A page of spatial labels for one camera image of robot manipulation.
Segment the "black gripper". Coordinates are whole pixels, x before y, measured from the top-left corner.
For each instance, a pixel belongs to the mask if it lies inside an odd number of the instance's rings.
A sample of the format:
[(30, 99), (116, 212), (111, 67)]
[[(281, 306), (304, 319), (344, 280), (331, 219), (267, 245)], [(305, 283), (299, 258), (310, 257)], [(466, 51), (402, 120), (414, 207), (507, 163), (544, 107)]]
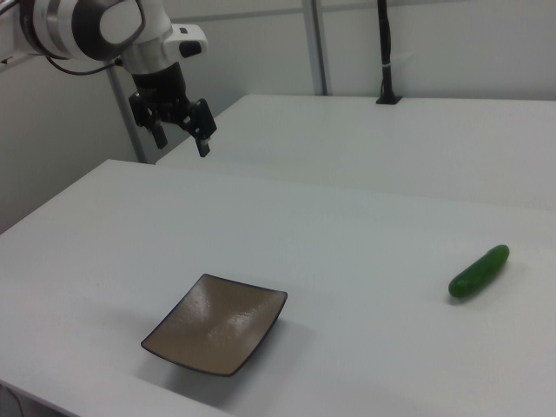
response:
[(200, 157), (210, 152), (209, 140), (216, 132), (215, 119), (205, 99), (190, 102), (179, 63), (149, 74), (132, 74), (136, 92), (129, 105), (138, 127), (147, 129), (156, 147), (168, 145), (162, 121), (179, 126), (194, 139)]

